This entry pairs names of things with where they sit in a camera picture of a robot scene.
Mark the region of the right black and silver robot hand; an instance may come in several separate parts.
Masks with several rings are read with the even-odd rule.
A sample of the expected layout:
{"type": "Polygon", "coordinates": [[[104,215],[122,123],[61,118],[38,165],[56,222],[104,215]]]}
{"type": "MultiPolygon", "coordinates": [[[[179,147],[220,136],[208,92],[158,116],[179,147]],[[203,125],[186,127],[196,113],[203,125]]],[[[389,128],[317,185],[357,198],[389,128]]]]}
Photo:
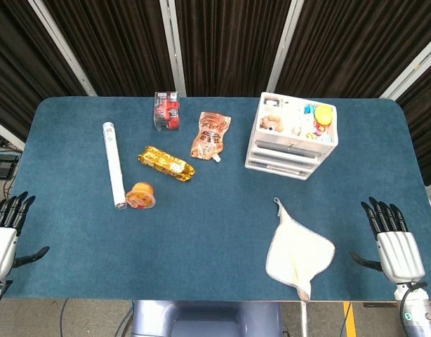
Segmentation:
{"type": "Polygon", "coordinates": [[[380,260],[367,260],[351,252],[352,260],[362,267],[382,272],[394,284],[420,282],[425,269],[418,245],[409,231],[403,213],[395,204],[369,197],[361,203],[366,213],[380,260]]]}

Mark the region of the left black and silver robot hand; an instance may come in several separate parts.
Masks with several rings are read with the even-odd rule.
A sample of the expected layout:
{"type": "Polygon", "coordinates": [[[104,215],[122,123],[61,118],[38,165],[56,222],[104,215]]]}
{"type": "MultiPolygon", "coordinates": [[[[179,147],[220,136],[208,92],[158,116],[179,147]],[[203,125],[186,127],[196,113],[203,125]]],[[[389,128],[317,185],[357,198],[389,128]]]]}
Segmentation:
{"type": "Polygon", "coordinates": [[[28,191],[0,201],[0,283],[12,269],[33,263],[43,258],[50,250],[42,247],[38,252],[17,258],[16,246],[21,235],[27,213],[36,197],[28,197],[28,191]]]}

